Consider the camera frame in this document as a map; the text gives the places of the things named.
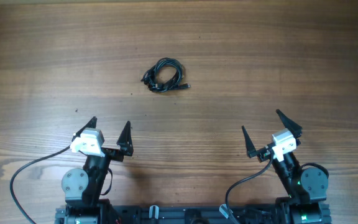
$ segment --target table surface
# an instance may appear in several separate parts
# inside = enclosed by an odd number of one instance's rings
[[[140,82],[162,57],[183,64],[190,89]],[[247,158],[241,125],[262,147],[283,128],[277,108],[303,126],[301,164],[330,171],[334,223],[358,223],[358,1],[0,6],[0,223],[25,223],[12,174],[69,145],[92,116],[107,147],[132,123],[134,155],[110,165],[113,205],[220,205],[265,165]],[[37,223],[53,222],[63,174],[84,161],[65,152],[18,175]],[[230,201],[282,196],[270,168]]]

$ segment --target wooden table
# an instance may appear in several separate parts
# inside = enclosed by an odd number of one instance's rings
[[[140,82],[162,57],[183,64],[190,89]],[[330,171],[334,223],[358,223],[357,1],[0,6],[0,223],[25,223],[12,174],[69,145],[92,116],[106,146],[132,122],[135,153],[110,166],[113,205],[220,205],[265,165],[247,158],[241,125],[262,147],[283,128],[277,108],[304,128],[299,161]],[[17,197],[37,223],[53,222],[63,174],[84,161],[65,152],[19,174]],[[230,201],[282,196],[270,168]]]

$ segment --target wooden tabletop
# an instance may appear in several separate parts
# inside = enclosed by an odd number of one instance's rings
[[[140,79],[162,57],[183,64],[191,88],[148,91]],[[113,205],[220,205],[265,165],[247,158],[241,125],[262,147],[283,128],[277,108],[303,126],[301,164],[330,171],[333,223],[358,223],[358,1],[0,6],[0,223],[26,222],[12,174],[92,116],[107,147],[132,123],[134,155],[110,165]],[[65,152],[17,176],[37,223],[53,222],[63,174],[84,161]],[[230,201],[282,196],[270,168]]]

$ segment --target wood grain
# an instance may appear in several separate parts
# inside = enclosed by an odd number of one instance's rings
[[[184,65],[190,89],[140,82],[162,57]],[[246,157],[241,125],[261,147],[282,129],[277,108],[304,127],[300,162],[330,171],[334,223],[358,223],[358,1],[0,6],[0,223],[25,223],[14,171],[92,116],[107,146],[132,122],[134,156],[111,164],[114,205],[220,205],[264,166]],[[37,223],[53,222],[62,175],[84,161],[66,152],[17,177]],[[281,196],[271,168],[230,201]]]

